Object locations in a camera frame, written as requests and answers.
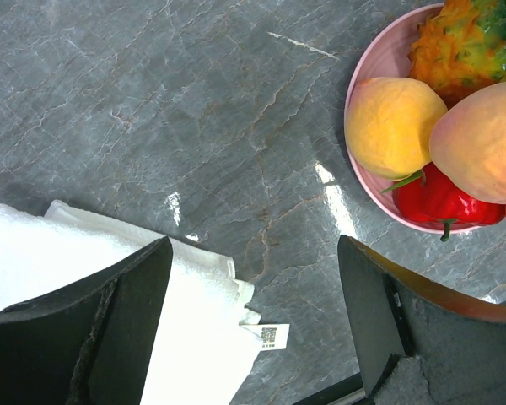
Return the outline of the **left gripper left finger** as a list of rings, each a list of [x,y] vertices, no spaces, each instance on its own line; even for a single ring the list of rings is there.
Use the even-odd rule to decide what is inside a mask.
[[[138,404],[173,250],[164,237],[0,311],[0,404]]]

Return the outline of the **fake red bell pepper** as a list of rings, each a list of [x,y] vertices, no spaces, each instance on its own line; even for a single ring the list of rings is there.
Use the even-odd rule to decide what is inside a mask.
[[[488,226],[505,217],[503,204],[483,202],[463,192],[433,163],[383,192],[392,193],[393,202],[405,219],[441,224],[443,242],[448,241],[456,224]]]

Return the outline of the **fake yellow pear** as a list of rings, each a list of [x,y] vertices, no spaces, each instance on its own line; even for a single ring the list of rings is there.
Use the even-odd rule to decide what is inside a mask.
[[[378,77],[358,83],[344,125],[350,155],[367,171],[398,181],[431,161],[429,138],[448,111],[425,83]]]

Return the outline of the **fake pineapple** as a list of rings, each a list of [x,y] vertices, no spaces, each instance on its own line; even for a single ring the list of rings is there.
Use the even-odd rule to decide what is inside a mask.
[[[431,87],[447,106],[506,82],[506,0],[446,1],[417,28],[409,77]]]

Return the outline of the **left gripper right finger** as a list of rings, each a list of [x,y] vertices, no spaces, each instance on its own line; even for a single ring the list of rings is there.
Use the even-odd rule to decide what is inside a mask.
[[[506,404],[506,301],[493,304],[338,241],[347,315],[376,404]]]

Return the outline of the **fake peach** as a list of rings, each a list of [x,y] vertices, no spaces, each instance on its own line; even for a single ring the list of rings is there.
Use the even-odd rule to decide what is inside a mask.
[[[506,82],[469,95],[442,116],[429,151],[437,168],[463,192],[506,204]]]

